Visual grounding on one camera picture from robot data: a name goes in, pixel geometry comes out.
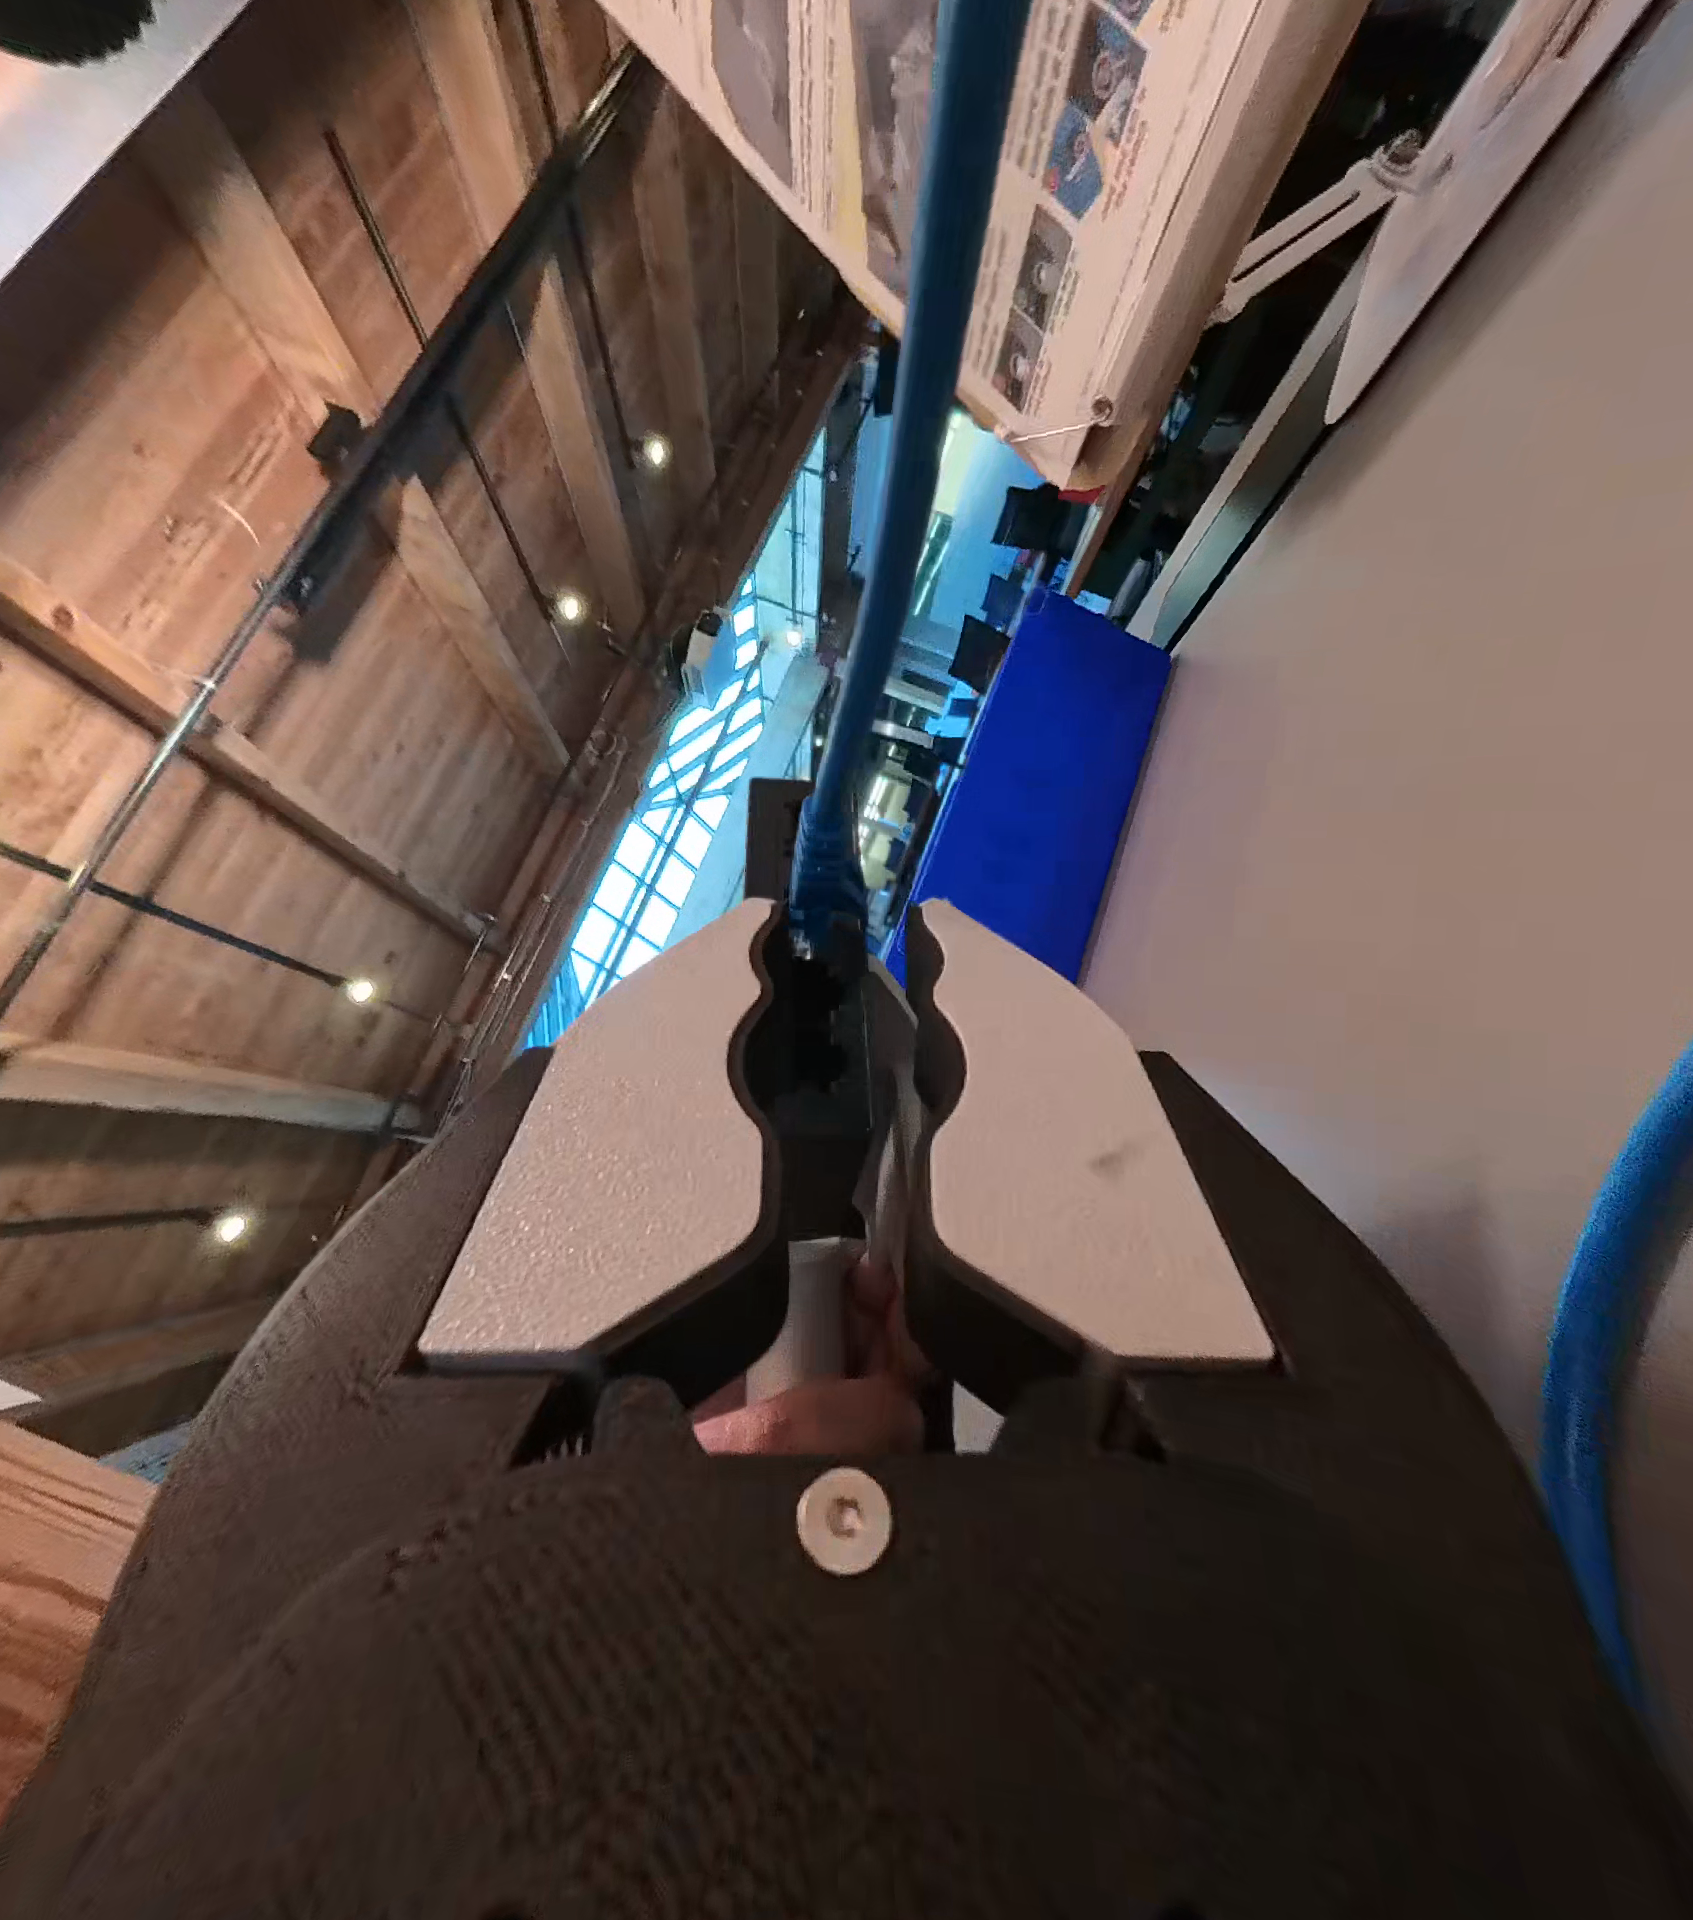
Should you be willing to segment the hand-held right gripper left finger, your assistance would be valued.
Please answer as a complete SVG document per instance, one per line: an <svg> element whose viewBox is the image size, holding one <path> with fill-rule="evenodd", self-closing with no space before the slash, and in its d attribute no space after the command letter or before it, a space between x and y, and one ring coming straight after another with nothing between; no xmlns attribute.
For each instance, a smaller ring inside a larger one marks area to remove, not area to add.
<svg viewBox="0 0 1693 1920"><path fill-rule="evenodd" d="M743 900L567 1031L420 1333L432 1373L729 1378L770 1342L781 1154L743 1068L777 920Z"/></svg>

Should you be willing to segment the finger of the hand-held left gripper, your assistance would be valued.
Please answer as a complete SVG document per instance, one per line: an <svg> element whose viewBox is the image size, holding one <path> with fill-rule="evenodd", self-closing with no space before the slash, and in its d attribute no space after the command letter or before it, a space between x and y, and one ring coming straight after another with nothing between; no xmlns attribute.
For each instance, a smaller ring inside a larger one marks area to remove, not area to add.
<svg viewBox="0 0 1693 1920"><path fill-rule="evenodd" d="M910 1190L923 1134L918 1056L898 1051L876 1061L869 1074L866 1151L854 1190L865 1259L891 1280L907 1279Z"/></svg>
<svg viewBox="0 0 1693 1920"><path fill-rule="evenodd" d="M813 1382L849 1374L849 1240L809 1239L788 1246L781 1333L747 1371L747 1406L757 1408Z"/></svg>

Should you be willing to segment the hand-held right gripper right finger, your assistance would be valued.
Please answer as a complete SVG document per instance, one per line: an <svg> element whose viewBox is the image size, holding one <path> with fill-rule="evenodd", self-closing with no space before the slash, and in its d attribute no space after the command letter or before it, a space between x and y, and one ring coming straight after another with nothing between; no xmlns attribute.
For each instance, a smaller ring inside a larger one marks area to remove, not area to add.
<svg viewBox="0 0 1693 1920"><path fill-rule="evenodd" d="M933 898L915 1021L907 1324L990 1412L1057 1381L1268 1376L1279 1348L1151 1074L1070 979Z"/></svg>

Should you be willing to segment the black ethernet switch box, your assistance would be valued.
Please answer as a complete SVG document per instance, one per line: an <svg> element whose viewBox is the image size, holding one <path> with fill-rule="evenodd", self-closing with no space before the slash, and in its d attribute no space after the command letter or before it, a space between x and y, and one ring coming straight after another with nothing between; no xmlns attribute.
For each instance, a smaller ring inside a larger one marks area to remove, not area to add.
<svg viewBox="0 0 1693 1920"><path fill-rule="evenodd" d="M874 970L858 930L805 941L791 918L795 843L811 783L747 787L743 898L766 907L763 999L738 1051L740 1086L777 1157L788 1240L863 1237L891 1121L874 1052Z"/></svg>

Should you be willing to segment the blue plastic bin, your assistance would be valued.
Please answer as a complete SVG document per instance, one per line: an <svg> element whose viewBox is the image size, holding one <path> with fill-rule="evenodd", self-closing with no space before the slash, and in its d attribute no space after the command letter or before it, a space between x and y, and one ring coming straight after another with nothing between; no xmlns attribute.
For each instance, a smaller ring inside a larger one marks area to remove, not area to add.
<svg viewBox="0 0 1693 1920"><path fill-rule="evenodd" d="M1035 589L910 904L950 903L1079 985L1172 673L1151 640Z"/></svg>

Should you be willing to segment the person's left hand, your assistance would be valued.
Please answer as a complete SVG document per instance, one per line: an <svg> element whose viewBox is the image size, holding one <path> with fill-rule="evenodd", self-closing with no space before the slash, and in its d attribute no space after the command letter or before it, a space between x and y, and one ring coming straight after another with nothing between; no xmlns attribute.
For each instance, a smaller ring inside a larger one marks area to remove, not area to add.
<svg viewBox="0 0 1693 1920"><path fill-rule="evenodd" d="M851 1268L842 1337L841 1376L696 1418L703 1450L851 1462L923 1452L934 1373L907 1328L905 1288L889 1265L861 1256Z"/></svg>

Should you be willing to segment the printed instruction sheets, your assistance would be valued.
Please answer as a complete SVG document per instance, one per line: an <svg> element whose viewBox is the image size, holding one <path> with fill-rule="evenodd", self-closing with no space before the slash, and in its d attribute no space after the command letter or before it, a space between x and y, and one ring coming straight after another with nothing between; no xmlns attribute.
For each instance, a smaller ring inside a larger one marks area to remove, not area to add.
<svg viewBox="0 0 1693 1920"><path fill-rule="evenodd" d="M1165 408L1367 13L1349 2L606 2L834 267L905 328L942 36L1016 53L957 399L1091 497Z"/></svg>

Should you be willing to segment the instruction sheet on stand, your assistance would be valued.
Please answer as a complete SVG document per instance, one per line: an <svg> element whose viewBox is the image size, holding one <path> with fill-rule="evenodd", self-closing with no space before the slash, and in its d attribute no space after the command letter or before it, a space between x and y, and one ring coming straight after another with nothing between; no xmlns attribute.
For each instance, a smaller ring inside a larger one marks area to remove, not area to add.
<svg viewBox="0 0 1693 1920"><path fill-rule="evenodd" d="M1110 520L1206 328L1241 316L1284 278L1303 234L1347 233L1379 215L1326 413L1340 424L1647 13L1647 2L1513 4L1414 157L1363 160L1349 186L1330 192L1330 213L1296 213L1275 237L1255 238L1361 14L1360 4L1258 4L1153 244L1139 315L1102 381L1113 419L1091 430L1071 488Z"/></svg>

